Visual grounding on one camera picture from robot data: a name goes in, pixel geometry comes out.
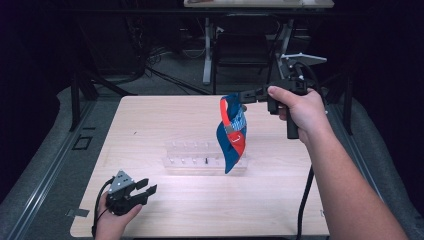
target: wooden tabletop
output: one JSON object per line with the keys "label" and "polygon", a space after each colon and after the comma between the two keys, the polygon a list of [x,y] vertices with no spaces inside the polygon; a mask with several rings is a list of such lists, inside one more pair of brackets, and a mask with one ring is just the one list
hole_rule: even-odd
{"label": "wooden tabletop", "polygon": [[184,0],[185,7],[332,8],[332,0]]}
{"label": "wooden tabletop", "polygon": [[[122,169],[135,181],[149,178],[157,192],[127,226],[129,237],[295,235],[297,213],[311,162],[299,140],[266,103],[247,105],[246,168],[165,167],[167,142],[217,142],[220,96],[132,96],[118,107],[76,217],[74,237],[91,236],[102,185]],[[315,181],[303,220],[306,235],[327,235]]]}

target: dark background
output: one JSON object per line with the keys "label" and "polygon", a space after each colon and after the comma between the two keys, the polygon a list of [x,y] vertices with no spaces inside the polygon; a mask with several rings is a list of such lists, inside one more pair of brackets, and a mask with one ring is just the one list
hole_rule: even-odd
{"label": "dark background", "polygon": [[[144,3],[151,8],[176,8],[181,2]],[[363,10],[372,12],[372,16],[349,21],[314,20],[318,27],[311,33],[308,53],[328,58],[328,63],[315,69],[320,79],[338,73],[352,77],[353,96],[363,104],[380,131],[412,203],[423,215],[423,9],[414,1],[384,2],[371,8],[370,1],[335,1],[332,11]],[[93,8],[122,7],[113,0],[72,3]],[[64,1],[1,3],[1,200],[53,126],[60,107],[56,95],[70,86],[76,69],[127,75],[143,69],[123,18],[86,16],[80,19],[80,29],[72,18],[42,10],[66,6],[69,3]],[[184,22],[187,19],[167,17],[154,22],[146,19],[144,24],[158,41],[179,52],[178,26]],[[106,27],[116,35],[107,36]],[[90,34],[93,42],[84,41],[84,34]],[[98,56],[105,49],[113,51]],[[329,87],[340,88],[344,82],[343,77],[340,79]]]}

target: forearm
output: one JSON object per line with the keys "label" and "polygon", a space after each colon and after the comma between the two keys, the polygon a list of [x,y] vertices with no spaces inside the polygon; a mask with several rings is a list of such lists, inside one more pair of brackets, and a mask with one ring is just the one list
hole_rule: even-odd
{"label": "forearm", "polygon": [[334,239],[406,239],[397,220],[362,177],[331,128],[308,134],[324,212]]}

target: black chair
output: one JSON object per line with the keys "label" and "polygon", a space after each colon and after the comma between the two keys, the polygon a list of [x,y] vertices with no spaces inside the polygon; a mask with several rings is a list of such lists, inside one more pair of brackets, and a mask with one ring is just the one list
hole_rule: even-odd
{"label": "black chair", "polygon": [[216,94],[218,67],[268,68],[270,82],[275,49],[283,24],[274,15],[229,14],[213,20],[213,94]]}

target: gray carpet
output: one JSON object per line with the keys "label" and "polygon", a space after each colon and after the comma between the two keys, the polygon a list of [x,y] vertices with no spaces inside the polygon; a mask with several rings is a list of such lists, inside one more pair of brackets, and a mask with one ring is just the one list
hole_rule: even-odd
{"label": "gray carpet", "polygon": [[[184,79],[192,85],[211,92],[211,86],[202,84],[202,58],[191,59],[183,55],[165,54],[161,56],[161,61],[155,64],[153,68]],[[256,72],[246,71],[246,75],[240,78],[240,81],[243,80],[241,85],[234,84],[235,76],[231,76],[231,72],[220,72],[218,75],[220,82],[218,92],[226,93],[251,89],[258,84]],[[274,71],[273,78],[277,77],[278,73]],[[110,78],[109,80],[117,81],[119,79]],[[139,95],[198,94],[191,90],[182,90],[175,84],[156,76],[149,77],[148,72],[141,79],[119,86]],[[66,213],[69,209],[76,209],[79,206],[120,99],[116,93],[109,89],[100,85],[96,87],[100,93],[96,102],[86,102],[81,98],[85,112],[82,123],[74,133],[68,132],[72,119],[70,90],[66,89],[58,95],[61,101],[61,110],[54,127],[15,187],[0,206],[0,223],[2,225],[0,239],[6,239],[9,236],[24,212],[27,201],[31,198],[39,183],[43,181],[42,176],[49,171],[58,158],[62,161],[55,165],[58,174],[51,179],[51,185],[45,190],[48,192],[47,196],[41,199],[42,204],[35,210],[34,218],[28,219],[29,227],[23,229],[19,236],[21,239],[73,239],[69,234],[73,218],[66,216]],[[337,118],[330,120],[342,143],[353,154],[349,149],[352,143],[343,139],[344,130],[337,124],[337,121],[340,120]],[[410,204],[378,131],[369,120],[366,111],[357,102],[354,102],[353,106],[352,129],[354,136],[350,140],[354,141],[355,146],[360,150],[383,199],[400,220],[410,239],[423,239],[423,220]],[[87,149],[72,150],[72,147],[78,141],[78,137],[85,140],[91,138]],[[325,239],[325,237],[305,239]]]}

